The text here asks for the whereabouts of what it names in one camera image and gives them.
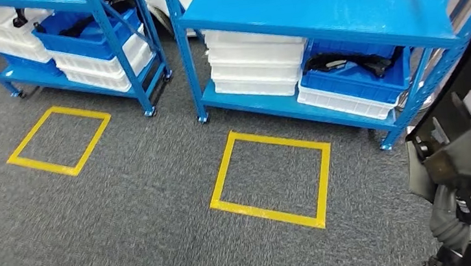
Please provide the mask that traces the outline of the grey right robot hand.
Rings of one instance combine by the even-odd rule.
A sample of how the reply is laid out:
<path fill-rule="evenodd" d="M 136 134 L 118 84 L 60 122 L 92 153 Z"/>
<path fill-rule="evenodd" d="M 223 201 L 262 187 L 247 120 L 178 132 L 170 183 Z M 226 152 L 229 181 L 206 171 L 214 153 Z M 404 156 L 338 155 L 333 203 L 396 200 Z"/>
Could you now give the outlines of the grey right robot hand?
<path fill-rule="evenodd" d="M 406 149 L 409 157 L 408 188 L 412 194 L 432 204 L 434 203 L 437 185 L 432 181 L 427 169 L 420 161 L 412 141 L 406 142 Z"/>

